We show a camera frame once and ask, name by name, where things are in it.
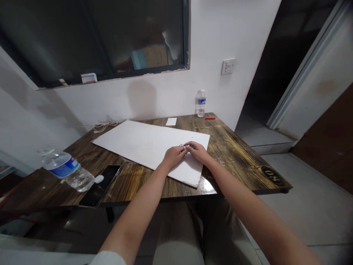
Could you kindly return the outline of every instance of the white sleeve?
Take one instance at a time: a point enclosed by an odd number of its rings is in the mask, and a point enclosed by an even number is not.
[[[90,265],[126,265],[123,258],[116,252],[113,251],[102,251],[99,252]]]

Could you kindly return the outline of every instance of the leg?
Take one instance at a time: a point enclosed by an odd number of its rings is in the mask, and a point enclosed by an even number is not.
[[[201,234],[187,203],[165,203],[160,206],[164,208],[164,218],[153,265],[204,265]]]
[[[196,209],[203,220],[206,265],[261,265],[240,220],[225,199],[206,199]]]
[[[106,208],[106,212],[107,212],[108,223],[111,223],[112,221],[114,221],[113,208],[107,207]]]

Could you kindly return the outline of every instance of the bottle cap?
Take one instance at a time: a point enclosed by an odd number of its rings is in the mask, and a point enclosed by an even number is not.
[[[104,179],[103,175],[99,175],[95,178],[95,183],[101,183],[103,179]]]

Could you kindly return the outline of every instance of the electrical socket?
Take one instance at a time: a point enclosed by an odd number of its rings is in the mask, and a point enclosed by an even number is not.
[[[223,75],[223,74],[233,73],[234,63],[235,63],[235,59],[223,61],[221,74]]]

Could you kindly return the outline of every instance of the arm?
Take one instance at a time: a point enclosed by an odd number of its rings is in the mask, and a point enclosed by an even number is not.
[[[227,201],[256,240],[270,264],[320,264],[310,249],[251,190],[196,142],[188,152],[211,171]]]
[[[134,263],[143,235],[161,199],[169,170],[183,159],[186,153],[182,146],[175,146],[167,150],[162,163],[129,203],[99,252],[113,251],[118,253],[126,264]]]

